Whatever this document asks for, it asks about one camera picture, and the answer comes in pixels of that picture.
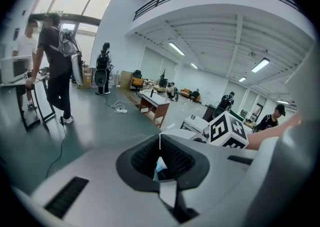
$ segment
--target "sofa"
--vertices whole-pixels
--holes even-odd
[[[186,97],[186,98],[189,98],[189,94],[190,94],[190,89],[181,89],[180,90],[180,95],[182,95],[182,96],[184,96],[184,97]],[[198,98],[195,100],[196,102],[199,102],[200,101],[200,99],[201,99],[201,95],[199,94],[199,96],[198,96]]]

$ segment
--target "human hand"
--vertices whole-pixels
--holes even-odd
[[[36,81],[35,78],[33,77],[30,77],[28,79],[25,80],[25,86],[28,88],[28,89],[31,89],[32,88],[32,85],[33,83]]]

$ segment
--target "white sneaker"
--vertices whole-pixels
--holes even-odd
[[[63,123],[67,123],[67,124],[71,124],[74,120],[72,119],[72,117],[70,118],[63,118]]]

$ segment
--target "cap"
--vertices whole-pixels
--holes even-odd
[[[278,104],[275,108],[276,108],[276,109],[279,111],[279,113],[281,113],[283,116],[286,116],[285,106],[284,106],[282,103]]]

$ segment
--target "white cube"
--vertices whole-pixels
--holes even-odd
[[[244,149],[249,142],[241,121],[225,111],[209,123],[208,144]]]

